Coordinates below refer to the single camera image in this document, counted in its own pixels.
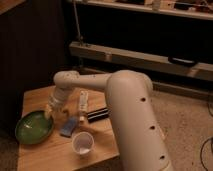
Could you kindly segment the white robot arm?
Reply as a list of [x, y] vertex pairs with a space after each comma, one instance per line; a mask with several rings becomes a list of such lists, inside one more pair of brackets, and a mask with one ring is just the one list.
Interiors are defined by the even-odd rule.
[[61, 109], [76, 87], [102, 91], [125, 171], [174, 171], [158, 126], [150, 93], [150, 78], [130, 70], [81, 75], [61, 71], [54, 75], [55, 89], [45, 116]]

